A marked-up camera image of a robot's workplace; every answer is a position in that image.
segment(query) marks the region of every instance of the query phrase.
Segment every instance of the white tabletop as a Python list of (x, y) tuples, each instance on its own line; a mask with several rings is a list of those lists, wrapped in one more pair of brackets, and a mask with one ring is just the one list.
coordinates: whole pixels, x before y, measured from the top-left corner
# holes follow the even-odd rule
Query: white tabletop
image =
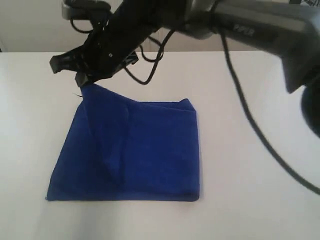
[[(197, 202), (47, 202), (50, 176), (81, 98), (53, 53), (0, 54), (1, 240), (319, 240), (320, 196), (270, 156), (241, 109), (222, 52), (166, 52), (150, 85), (125, 72), (98, 83), (139, 101), (189, 98), (198, 112)], [(305, 124), (302, 89), (287, 94), (281, 62), (233, 52), (250, 108), (280, 155), (320, 186), (320, 139)], [(132, 71), (146, 78), (151, 65)]]

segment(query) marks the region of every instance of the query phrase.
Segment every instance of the towel fold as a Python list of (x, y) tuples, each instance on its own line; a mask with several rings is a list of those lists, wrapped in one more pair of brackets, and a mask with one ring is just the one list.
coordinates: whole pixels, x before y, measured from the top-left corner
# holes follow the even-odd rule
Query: towel fold
[(188, 99), (138, 102), (95, 84), (81, 91), (48, 201), (199, 198), (197, 114)]

